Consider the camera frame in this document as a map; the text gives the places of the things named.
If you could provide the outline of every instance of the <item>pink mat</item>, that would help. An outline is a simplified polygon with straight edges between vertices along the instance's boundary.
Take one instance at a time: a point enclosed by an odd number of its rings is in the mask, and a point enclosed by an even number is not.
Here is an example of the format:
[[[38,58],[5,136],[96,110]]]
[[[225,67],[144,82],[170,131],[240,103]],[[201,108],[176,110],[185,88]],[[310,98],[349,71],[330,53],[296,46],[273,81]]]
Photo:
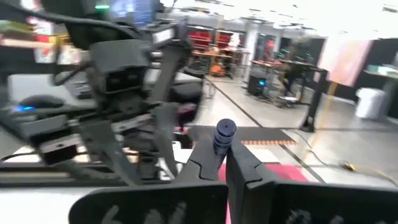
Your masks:
[[[274,171],[278,174],[281,178],[285,180],[297,180],[306,182],[308,181],[307,178],[301,173],[300,169],[295,166],[287,166],[287,165],[280,165],[280,164],[269,164],[265,165],[268,169]],[[225,181],[225,170],[226,166],[223,164],[218,171],[218,177],[221,181]],[[229,206],[227,205],[226,208],[226,224],[231,224],[231,217],[229,215]]]

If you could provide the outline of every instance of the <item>black pole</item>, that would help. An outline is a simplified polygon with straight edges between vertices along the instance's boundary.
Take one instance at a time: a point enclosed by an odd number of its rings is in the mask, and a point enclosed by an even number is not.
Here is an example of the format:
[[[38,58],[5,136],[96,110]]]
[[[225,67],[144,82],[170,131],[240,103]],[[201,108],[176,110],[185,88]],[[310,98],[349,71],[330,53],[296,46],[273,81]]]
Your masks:
[[[306,133],[314,133],[315,132],[315,118],[317,115],[319,102],[321,100],[323,87],[326,83],[326,76],[328,75],[328,71],[322,70],[320,71],[320,77],[318,81],[318,85],[315,89],[315,93],[312,96],[312,100],[310,103],[310,107],[308,109],[307,115],[305,116],[304,122],[302,123],[300,130],[305,131]]]

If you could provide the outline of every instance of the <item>concrete floor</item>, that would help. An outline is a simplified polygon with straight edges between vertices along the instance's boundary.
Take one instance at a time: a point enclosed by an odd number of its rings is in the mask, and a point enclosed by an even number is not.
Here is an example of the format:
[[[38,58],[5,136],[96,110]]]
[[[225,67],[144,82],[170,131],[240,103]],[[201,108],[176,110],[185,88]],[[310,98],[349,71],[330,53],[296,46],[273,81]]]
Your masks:
[[[219,90],[213,99],[203,102],[196,124],[215,125],[220,119],[230,118],[238,126],[256,126],[256,123],[245,114],[247,113],[264,127],[297,128],[308,109],[306,106],[280,109],[258,102],[245,94],[239,82],[216,79],[213,83]],[[310,97],[310,92],[305,94],[305,100],[309,101]],[[327,119],[322,123],[319,117],[323,116],[325,111],[325,98],[323,97],[318,112],[316,127],[319,130],[315,134],[285,130],[298,142],[297,145],[285,148],[280,146],[251,146],[251,148],[269,150],[282,164],[298,166],[297,158],[294,157],[301,158],[310,166],[312,172],[304,168],[301,170],[312,181],[395,187],[386,179],[325,167],[312,154],[306,156],[306,150],[309,148],[306,142],[312,144],[312,139],[317,136],[312,149],[323,162],[337,164],[340,161],[348,161],[357,165],[360,172],[380,176],[373,171],[376,169],[398,179],[396,163],[398,151],[394,149],[398,145],[398,125],[389,121],[358,119],[354,116],[355,105],[335,100],[332,101]],[[23,146],[1,129],[0,137],[2,142],[0,157],[12,154]]]

